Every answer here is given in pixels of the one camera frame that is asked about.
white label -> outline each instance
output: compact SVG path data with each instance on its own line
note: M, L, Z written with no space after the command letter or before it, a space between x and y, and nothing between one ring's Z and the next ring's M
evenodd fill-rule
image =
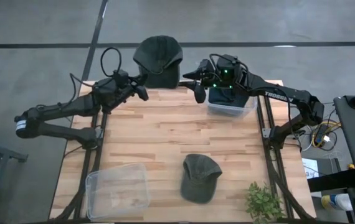
M293 98L288 98L285 97L285 96L281 96L279 94L276 94L276 93L269 93L267 91L265 91L265 95L270 97L270 98L274 98L274 99L278 99L278 100L283 100L283 101L290 101L290 103L292 103L292 101L294 100Z
M317 161L313 159L302 159L302 163L305 166L306 178L319 177Z
M17 125L16 126L16 131L19 130L19 129L26 128L26 123L27 123L26 120L18 121L17 124L16 124Z

dark green cap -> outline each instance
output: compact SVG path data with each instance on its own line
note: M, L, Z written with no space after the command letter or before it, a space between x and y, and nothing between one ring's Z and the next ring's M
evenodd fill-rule
M210 157L187 155L183 162L182 197L190 202L208 203L212 200L217 178L222 175L219 165Z

yellow cable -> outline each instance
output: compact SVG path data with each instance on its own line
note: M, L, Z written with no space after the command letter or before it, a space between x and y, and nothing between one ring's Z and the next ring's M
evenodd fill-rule
M341 122L335 122L335 121L323 121L322 123L320 123L319 125L317 125L316 129L317 130L320 125L322 124L333 124L331 127L329 127L324 133L323 133L323 137L321 137L321 141L319 142L319 144L315 144L315 136L316 136L316 132L313 133L312 135L312 145L313 147L320 147L321 146L321 143L323 142L323 139L325 137L325 134L328 133L329 131L332 130L333 127L336 127L336 126L340 126L341 127Z

baseball cap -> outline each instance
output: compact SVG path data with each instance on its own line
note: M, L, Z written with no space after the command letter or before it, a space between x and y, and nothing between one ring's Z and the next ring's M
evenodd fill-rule
M182 59L181 46L175 38L166 35L145 39L133 56L140 74L147 74L146 88L177 88Z
M212 200L217 178L222 175L219 165L210 157L189 154L183 162L181 195L195 203L208 203Z

wooden table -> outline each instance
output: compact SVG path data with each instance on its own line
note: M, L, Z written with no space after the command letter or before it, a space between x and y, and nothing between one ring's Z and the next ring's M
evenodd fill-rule
M269 82L282 85L281 81ZM80 95L90 90L82 86ZM142 214L107 221L252 221L245 212L245 189L253 181L268 182L256 110L242 119L232 119L207 114L207 105L197 104L193 92L185 88L148 90L148 95L148 101L136 96L113 110L105 130L100 169L143 163L147 169L151 203ZM271 100L271 104L276 125L285 123L288 119L286 103ZM267 123L265 109L263 112ZM75 116L72 127L89 127L90 122L91 118ZM77 146L77 142L69 142L66 152ZM206 205L185 201L180 195L182 163L185 156L192 153L213 158L223 171L214 198ZM51 218L60 214L75 195L84 154L84 150L78 150L64 159ZM282 158L288 188L302 207L315 217L298 148L285 146Z

